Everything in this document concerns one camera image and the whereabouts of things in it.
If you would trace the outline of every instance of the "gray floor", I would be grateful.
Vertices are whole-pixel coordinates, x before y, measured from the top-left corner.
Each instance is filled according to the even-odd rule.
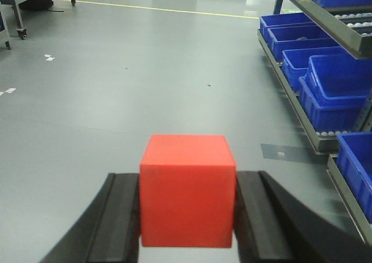
[[[252,11],[246,0],[84,1]],[[23,13],[25,41],[15,37],[7,9],[14,38],[11,51],[0,50],[0,91],[16,90],[0,96],[2,262],[38,262],[109,172],[138,172],[150,135],[158,133],[225,135],[239,170],[267,170],[324,218],[353,231],[325,158],[309,151],[263,57],[257,19],[91,3],[72,8],[63,1],[55,9],[64,12]],[[143,263],[238,262],[236,244],[140,254]]]

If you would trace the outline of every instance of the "cart wheel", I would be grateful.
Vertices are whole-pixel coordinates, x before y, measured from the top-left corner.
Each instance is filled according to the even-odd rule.
[[[26,39],[27,38],[26,29],[18,31],[18,36],[19,36],[20,39]]]

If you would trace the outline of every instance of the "black rubber pad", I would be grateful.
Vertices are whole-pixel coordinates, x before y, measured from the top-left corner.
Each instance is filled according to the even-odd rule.
[[[86,263],[114,178],[108,175],[86,211],[40,263]]]
[[[241,263],[294,262],[258,172],[238,172],[234,226]]]
[[[260,176],[298,262],[372,262],[372,247],[319,217],[266,172]]]
[[[102,214],[88,263],[138,261],[139,194],[137,174],[118,174]]]

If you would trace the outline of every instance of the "red cube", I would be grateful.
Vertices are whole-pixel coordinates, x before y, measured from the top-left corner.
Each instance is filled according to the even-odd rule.
[[[236,163],[220,135],[153,135],[140,165],[145,247],[231,247]]]

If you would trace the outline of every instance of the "metal shelf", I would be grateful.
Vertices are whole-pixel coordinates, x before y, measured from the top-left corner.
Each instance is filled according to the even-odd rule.
[[[307,137],[310,140],[311,145],[313,146],[314,151],[317,154],[331,154],[338,152],[338,141],[335,136],[328,136],[328,137],[319,137],[316,133],[315,129],[312,126],[312,123],[308,119],[304,109],[302,108],[301,104],[295,93],[292,91],[291,86],[289,85],[287,79],[285,78],[283,72],[281,71],[280,65],[275,61],[275,58],[266,44],[266,41],[263,39],[261,33],[258,31],[258,40],[269,59],[270,64],[272,65],[274,72],[284,88],[285,93],[288,96],[289,102],[291,103],[295,113],[297,115],[298,120],[300,121],[303,129],[306,132]]]
[[[336,187],[349,215],[353,219],[360,236],[365,243],[372,246],[372,227],[367,218],[364,216],[362,209],[356,201],[353,193],[351,192],[348,184],[344,180],[340,170],[336,164],[337,156],[330,156],[328,159],[328,174]]]
[[[290,1],[355,58],[372,58],[372,35],[363,36],[334,16],[335,14],[372,12],[372,5],[324,9],[312,0]],[[278,11],[279,5],[281,5],[281,0],[277,0],[275,11]]]

